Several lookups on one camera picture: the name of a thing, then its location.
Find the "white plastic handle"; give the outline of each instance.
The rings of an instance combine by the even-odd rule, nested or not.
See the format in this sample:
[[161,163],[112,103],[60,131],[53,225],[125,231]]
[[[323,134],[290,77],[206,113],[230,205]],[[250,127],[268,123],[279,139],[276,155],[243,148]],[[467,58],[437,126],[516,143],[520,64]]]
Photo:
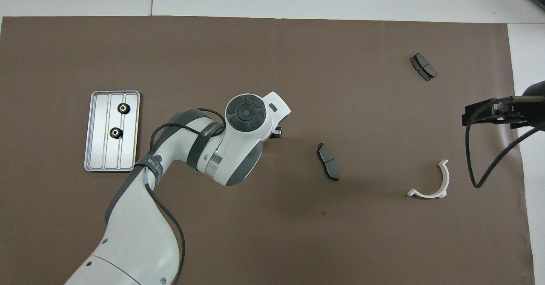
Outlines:
[[448,174],[448,168],[446,168],[446,163],[448,163],[448,159],[443,159],[438,164],[439,168],[441,168],[441,172],[443,174],[443,182],[442,182],[441,188],[439,188],[439,190],[437,190],[433,194],[430,194],[429,196],[427,196],[426,194],[421,194],[420,192],[418,192],[415,189],[411,189],[407,193],[407,195],[409,195],[409,196],[417,195],[417,196],[420,196],[421,198],[426,198],[426,199],[444,198],[446,196],[446,188],[448,187],[448,182],[450,181],[450,175]]

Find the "brown mat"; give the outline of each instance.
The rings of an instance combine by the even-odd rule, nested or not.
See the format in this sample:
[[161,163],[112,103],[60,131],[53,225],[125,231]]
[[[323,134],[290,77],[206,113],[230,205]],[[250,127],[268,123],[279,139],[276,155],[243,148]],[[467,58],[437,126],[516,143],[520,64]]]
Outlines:
[[[417,52],[437,78],[414,71]],[[187,239],[183,284],[534,283],[520,154],[475,190],[460,119],[513,94],[506,25],[5,17],[0,80],[2,283],[63,283],[100,242],[126,174],[86,172],[83,155],[90,94],[115,89],[142,94],[139,153],[182,109],[270,91],[292,109],[243,183],[182,163],[165,174],[157,194]],[[480,175],[515,134],[472,131]],[[437,190],[442,159],[448,196],[406,196]]]

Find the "metal tray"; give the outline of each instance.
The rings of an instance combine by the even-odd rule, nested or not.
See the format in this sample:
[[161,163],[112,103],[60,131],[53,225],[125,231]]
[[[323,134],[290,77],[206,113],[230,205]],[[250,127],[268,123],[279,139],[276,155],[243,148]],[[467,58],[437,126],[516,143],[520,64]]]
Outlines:
[[[118,105],[126,103],[122,114]],[[140,113],[138,91],[95,91],[91,95],[84,168],[92,172],[128,172],[134,167]],[[112,128],[123,132],[115,139]]]

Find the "white robotic arm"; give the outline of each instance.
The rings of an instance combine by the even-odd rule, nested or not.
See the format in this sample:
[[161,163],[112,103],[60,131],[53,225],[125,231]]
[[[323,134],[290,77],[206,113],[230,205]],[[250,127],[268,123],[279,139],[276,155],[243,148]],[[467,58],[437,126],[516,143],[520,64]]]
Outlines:
[[198,109],[176,114],[150,151],[135,163],[109,204],[103,239],[66,284],[172,283],[180,260],[178,245],[146,184],[153,190],[175,160],[185,161],[224,186],[237,184],[253,170],[263,142],[288,114],[288,105],[274,92],[263,98],[234,97],[225,110],[223,132],[221,124]]

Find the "white floor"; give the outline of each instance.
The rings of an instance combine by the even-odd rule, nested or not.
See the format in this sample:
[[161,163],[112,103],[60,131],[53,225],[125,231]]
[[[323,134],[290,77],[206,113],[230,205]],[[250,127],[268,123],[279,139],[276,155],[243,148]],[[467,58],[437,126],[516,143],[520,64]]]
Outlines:
[[[0,0],[0,16],[151,14],[508,23],[516,94],[545,80],[545,11],[530,0]],[[545,285],[543,148],[545,133],[521,144],[538,285]]]

